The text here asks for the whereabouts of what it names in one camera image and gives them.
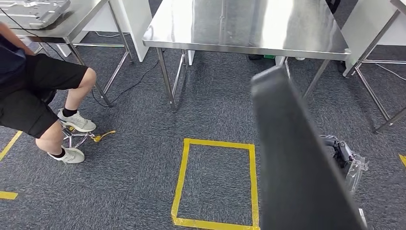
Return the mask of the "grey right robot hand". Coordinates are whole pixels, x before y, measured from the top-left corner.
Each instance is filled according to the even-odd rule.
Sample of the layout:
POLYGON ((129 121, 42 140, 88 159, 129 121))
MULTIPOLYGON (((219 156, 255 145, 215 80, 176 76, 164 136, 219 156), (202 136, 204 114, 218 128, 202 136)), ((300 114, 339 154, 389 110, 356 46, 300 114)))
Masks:
POLYGON ((320 135, 325 146, 332 147, 332 155, 341 174, 345 179, 345 186, 351 195, 356 192, 364 171, 369 169, 369 161, 355 153, 348 144, 333 135, 320 135))

